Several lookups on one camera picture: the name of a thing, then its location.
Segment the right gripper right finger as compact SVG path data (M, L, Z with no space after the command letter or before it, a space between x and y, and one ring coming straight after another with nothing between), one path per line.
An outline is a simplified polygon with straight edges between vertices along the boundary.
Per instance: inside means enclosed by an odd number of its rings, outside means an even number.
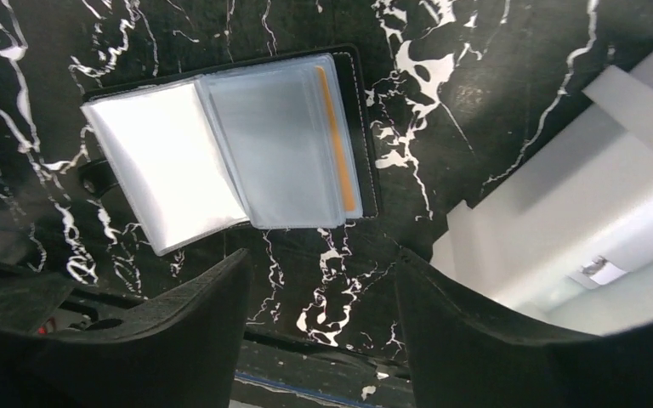
M409 249L395 293L420 407L653 407L653 322L603 337L553 326Z

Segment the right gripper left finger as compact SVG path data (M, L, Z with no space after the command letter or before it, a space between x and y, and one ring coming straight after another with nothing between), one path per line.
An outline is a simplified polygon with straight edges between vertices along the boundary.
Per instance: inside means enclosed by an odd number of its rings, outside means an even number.
M84 330L39 328L73 293L58 275L0 281L0 407L226 407L252 283L240 249Z

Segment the orange credit card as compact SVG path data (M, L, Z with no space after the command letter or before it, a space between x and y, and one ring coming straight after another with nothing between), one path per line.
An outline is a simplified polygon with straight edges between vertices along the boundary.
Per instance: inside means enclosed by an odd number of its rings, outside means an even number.
M333 157L335 168L338 173L338 181L342 196L342 203L345 212L352 212L357 209L355 193L353 192L351 180L349 177L349 167L344 154L344 146L339 132L337 117L331 99L327 74L324 68L317 66L315 68L321 84L322 97L325 104L326 118L328 120L330 138L332 143Z

